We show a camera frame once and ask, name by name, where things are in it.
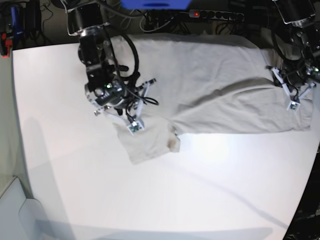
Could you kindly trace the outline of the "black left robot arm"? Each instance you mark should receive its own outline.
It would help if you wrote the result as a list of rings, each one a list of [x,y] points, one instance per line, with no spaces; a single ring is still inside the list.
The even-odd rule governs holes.
[[[320,29],[315,21],[316,10],[310,0],[275,0],[281,20],[271,30],[271,39],[277,54],[283,60],[280,76],[291,90],[298,90],[305,84],[320,82]],[[276,39],[280,21],[288,26],[293,47],[300,53],[298,59],[284,55]]]

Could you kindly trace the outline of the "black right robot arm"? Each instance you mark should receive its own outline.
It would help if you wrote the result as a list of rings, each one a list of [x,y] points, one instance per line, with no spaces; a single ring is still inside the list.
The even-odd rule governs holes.
[[[129,68],[120,65],[115,54],[108,29],[117,27],[103,20],[101,9],[120,15],[104,0],[63,0],[67,15],[67,32],[77,36],[79,41],[78,57],[85,65],[88,82],[84,86],[87,100],[96,107],[96,113],[113,108],[118,115],[131,117],[130,110],[137,103],[159,105],[147,97],[146,85],[136,86],[141,76],[140,60],[133,41],[124,33],[120,36],[126,41],[133,54],[133,72],[122,76]]]

